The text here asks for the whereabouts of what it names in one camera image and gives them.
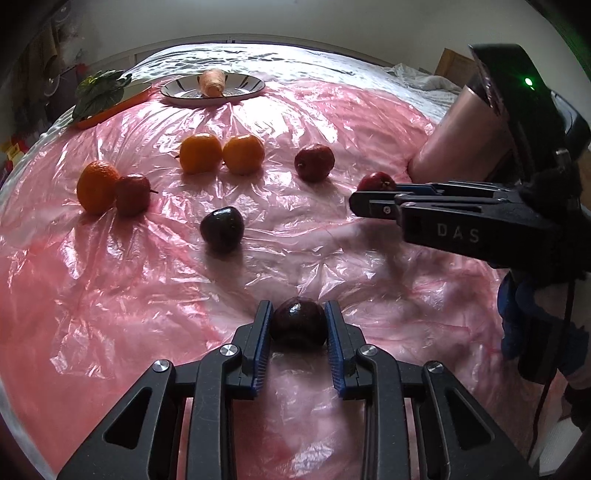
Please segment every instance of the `bed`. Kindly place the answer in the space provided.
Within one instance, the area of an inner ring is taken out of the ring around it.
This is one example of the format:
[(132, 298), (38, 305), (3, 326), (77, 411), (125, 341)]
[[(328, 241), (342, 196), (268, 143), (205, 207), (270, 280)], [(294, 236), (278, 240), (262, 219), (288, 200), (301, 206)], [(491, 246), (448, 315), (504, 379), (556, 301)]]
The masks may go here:
[[(129, 72), (161, 85), (211, 67), (263, 78), (267, 92), (219, 111), (166, 106), (155, 92), (85, 132), (67, 128), (68, 112), (0, 191), (0, 411), (43, 477), (56, 477), (151, 361), (199, 359), (250, 322), (259, 300), (298, 294), (339, 300), (345, 319), (399, 360), (446, 363), (525, 450), (538, 390), (502, 361), (499, 274), (404, 244), (395, 225), (346, 207), (368, 170), (409, 181), (409, 159), (459, 88), (404, 65), (255, 44), (169, 48)], [(265, 171), (182, 176), (178, 145), (204, 128), (263, 137)], [(290, 159), (310, 142), (335, 151), (328, 186), (293, 175)], [(161, 194), (145, 219), (81, 213), (77, 175), (97, 158), (150, 178)], [(206, 255), (196, 233), (225, 204), (247, 227), (229, 260)], [(260, 400), (235, 407), (240, 478), (358, 478), (362, 405), (339, 403), (326, 353), (275, 352), (268, 376)]]

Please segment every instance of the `white plate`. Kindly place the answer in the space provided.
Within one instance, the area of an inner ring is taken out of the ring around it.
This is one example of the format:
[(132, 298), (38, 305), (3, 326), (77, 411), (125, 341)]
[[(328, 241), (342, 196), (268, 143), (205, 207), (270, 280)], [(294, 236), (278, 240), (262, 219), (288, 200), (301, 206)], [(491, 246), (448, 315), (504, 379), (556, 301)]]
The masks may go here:
[(168, 82), (160, 92), (176, 106), (196, 108), (200, 106), (221, 105), (226, 102), (240, 102), (247, 98), (260, 95), (265, 82), (251, 75), (242, 73), (226, 73), (226, 87), (223, 97), (208, 98), (201, 94), (199, 79), (201, 75), (189, 75)]

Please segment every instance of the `screw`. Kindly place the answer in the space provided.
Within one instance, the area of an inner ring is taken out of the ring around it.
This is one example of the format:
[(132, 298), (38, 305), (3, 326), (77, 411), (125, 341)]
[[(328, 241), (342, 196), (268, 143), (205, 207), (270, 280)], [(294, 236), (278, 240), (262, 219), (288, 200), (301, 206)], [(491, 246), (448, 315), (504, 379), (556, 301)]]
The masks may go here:
[(220, 353), (223, 356), (232, 356), (238, 353), (238, 347), (236, 345), (232, 345), (231, 343), (227, 343), (226, 345), (222, 345), (220, 347)]
[(429, 370), (432, 374), (441, 374), (443, 373), (443, 365), (439, 362), (429, 362), (427, 365), (427, 370)]
[(168, 360), (156, 360), (152, 364), (152, 370), (158, 373), (166, 372), (170, 368), (170, 362)]
[(368, 343), (367, 345), (360, 347), (359, 351), (361, 352), (361, 355), (374, 356), (376, 353), (378, 353), (378, 347)]

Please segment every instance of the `pink plastic sheet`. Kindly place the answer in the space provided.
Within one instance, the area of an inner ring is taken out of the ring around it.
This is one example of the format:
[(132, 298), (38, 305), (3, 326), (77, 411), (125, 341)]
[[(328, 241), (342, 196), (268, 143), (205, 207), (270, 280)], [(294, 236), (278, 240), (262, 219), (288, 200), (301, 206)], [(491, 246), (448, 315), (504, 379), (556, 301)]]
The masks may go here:
[[(346, 321), (399, 360), (443, 361), (525, 448), (537, 397), (502, 362), (497, 273), (348, 210), (368, 172), (409, 181), (407, 163), (433, 128), (390, 94), (299, 81), (197, 110), (155, 93), (43, 148), (0, 216), (0, 376), (50, 466), (63, 466), (153, 360), (199, 359), (252, 321), (260, 300), (298, 294), (338, 300)], [(260, 136), (263, 171), (183, 175), (174, 157), (195, 132)], [(293, 159), (315, 142), (332, 147), (336, 166), (309, 186)], [(76, 182), (97, 159), (150, 179), (160, 194), (145, 216), (82, 212)], [(198, 227), (226, 205), (246, 232), (221, 259), (206, 254)], [(359, 478), (362, 405), (338, 400), (325, 352), (273, 353), (261, 398), (236, 403), (235, 423), (240, 479)]]

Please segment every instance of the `pink cylinder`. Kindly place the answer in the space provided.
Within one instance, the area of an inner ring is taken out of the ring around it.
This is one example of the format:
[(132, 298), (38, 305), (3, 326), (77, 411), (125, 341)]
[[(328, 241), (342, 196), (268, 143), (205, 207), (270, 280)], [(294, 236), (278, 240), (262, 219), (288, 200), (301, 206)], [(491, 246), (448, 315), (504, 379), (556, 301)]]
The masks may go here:
[(415, 183), (484, 181), (512, 143), (506, 123), (466, 86), (410, 161), (408, 174)]

